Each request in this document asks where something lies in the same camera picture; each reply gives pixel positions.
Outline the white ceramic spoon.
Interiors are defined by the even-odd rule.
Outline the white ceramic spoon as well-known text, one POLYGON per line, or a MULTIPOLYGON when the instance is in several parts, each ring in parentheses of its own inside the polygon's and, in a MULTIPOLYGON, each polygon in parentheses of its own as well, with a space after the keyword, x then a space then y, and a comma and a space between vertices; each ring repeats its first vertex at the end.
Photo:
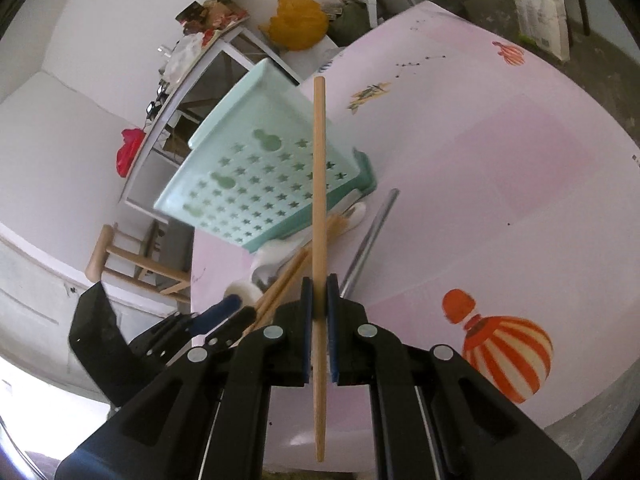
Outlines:
MULTIPOLYGON (((332 210, 332 214, 341 214, 347 220, 345 231, 355 229, 363 220, 367 212, 367 205, 363 200, 357 200, 347 206, 347 200, 354 197, 350 193, 332 210)), ((250 267, 250 277, 247 280, 232 282, 224 290, 224 298, 235 295, 242 300, 242 306, 254 306, 258 299, 272 285, 284 266, 311 241, 311 227, 285 238, 284 240, 270 240, 255 252, 255 258, 250 267)))

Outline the stainless steel spoon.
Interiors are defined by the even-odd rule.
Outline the stainless steel spoon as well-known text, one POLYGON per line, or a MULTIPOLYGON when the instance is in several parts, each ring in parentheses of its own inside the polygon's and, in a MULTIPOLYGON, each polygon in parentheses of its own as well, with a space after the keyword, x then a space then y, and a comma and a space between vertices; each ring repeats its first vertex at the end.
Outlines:
POLYGON ((354 258, 352 258, 352 263, 350 264, 344 280, 342 281, 340 288, 340 295, 343 298, 349 298, 352 296, 357 283, 360 279, 360 275, 363 271, 364 266, 372 252, 372 248, 380 235, 380 232, 383 229, 383 226, 392 210, 393 206, 400 195, 400 191, 398 188, 392 188, 390 192, 388 192, 386 199, 382 203, 380 209, 376 213, 369 229, 367 230, 366 235, 363 237, 360 246, 358 247, 354 258))

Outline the wooden chopstick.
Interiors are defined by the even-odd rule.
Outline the wooden chopstick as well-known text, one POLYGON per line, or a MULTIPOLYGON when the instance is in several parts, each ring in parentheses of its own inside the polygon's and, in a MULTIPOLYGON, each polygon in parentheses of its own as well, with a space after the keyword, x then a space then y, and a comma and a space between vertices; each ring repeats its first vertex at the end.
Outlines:
MULTIPOLYGON (((331 214, 326 228, 326 242, 331 243, 332 240, 339 237, 347 226, 348 219, 345 216, 331 214)), ((311 266, 312 246, 314 246, 314 242, 309 242, 300 248, 274 284, 258 299, 255 307, 256 320, 248 329, 249 332, 265 326, 272 319, 276 307, 282 304, 293 286, 304 277, 305 272, 311 266)))
POLYGON ((312 244, 308 243, 300 248, 291 262, 285 266, 283 273, 276 279, 265 295, 257 301, 256 321, 245 330, 243 337, 254 332, 254 330, 258 330, 258 328, 264 327, 272 319, 274 310, 280 306, 283 298, 288 294, 294 283, 304 275, 306 267, 310 265, 311 254, 312 244))
POLYGON ((314 289, 311 333, 312 400, 314 400, 314 454, 326 457, 326 80, 314 78, 314 133, 312 134, 311 279, 314 289))

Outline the mint green utensil basket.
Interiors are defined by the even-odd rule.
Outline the mint green utensil basket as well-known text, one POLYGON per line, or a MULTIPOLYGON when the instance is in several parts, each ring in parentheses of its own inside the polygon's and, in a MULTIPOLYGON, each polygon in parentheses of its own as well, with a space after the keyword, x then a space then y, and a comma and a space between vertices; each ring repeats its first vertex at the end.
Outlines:
POLYGON ((311 222, 314 107, 268 58, 200 123, 156 210, 248 252, 311 222))

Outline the wooden chair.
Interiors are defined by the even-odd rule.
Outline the wooden chair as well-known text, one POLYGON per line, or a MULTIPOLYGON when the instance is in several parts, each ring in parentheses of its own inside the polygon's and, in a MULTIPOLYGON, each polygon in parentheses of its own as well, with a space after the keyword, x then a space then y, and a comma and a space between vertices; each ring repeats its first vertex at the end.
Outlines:
POLYGON ((85 268, 85 277, 91 283, 97 283, 107 274, 187 306, 191 301, 188 292, 191 274, 160 262, 160 240, 164 234, 165 230, 157 220, 152 221, 142 240, 122 232, 116 223, 104 224, 85 268), (127 274, 110 268, 108 260, 111 257, 131 264, 132 272, 127 274))

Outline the red plastic bag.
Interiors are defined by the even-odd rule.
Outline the red plastic bag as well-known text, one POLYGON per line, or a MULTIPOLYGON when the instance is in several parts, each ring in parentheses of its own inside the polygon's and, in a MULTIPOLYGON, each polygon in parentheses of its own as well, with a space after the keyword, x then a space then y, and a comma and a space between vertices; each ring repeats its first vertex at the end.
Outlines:
POLYGON ((145 138, 145 132, 140 128, 122 130, 122 145, 116 153, 115 168, 121 178, 126 178, 137 157, 138 151, 145 138))

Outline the white metal side table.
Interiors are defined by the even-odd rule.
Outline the white metal side table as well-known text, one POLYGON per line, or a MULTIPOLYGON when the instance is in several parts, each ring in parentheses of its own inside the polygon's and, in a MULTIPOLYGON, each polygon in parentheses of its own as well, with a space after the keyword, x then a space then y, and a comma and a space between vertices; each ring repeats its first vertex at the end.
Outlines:
POLYGON ((148 106, 144 137, 127 171, 119 203, 163 222, 165 218, 154 210, 150 200, 131 196, 146 161, 155 154, 177 168, 186 158, 186 135, 264 58, 276 63, 296 84, 302 81, 299 73, 266 40, 239 24, 208 44, 176 84, 160 84, 156 101, 148 106))

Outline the yellow plastic bag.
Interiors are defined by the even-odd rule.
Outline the yellow plastic bag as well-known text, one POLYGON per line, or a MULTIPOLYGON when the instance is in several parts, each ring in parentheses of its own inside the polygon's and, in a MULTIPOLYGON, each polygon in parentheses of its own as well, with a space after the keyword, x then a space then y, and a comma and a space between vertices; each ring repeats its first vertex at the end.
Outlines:
POLYGON ((314 0, 278 0, 277 12, 259 30, 279 49, 305 51, 329 30, 329 17, 314 0))

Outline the white green rice bag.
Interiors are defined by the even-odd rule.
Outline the white green rice bag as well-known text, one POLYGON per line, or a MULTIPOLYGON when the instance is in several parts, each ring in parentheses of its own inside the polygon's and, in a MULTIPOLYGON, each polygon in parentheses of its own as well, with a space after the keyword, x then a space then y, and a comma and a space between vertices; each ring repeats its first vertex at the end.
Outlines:
POLYGON ((514 0, 520 36, 554 56, 570 59, 570 37, 564 0, 514 0))

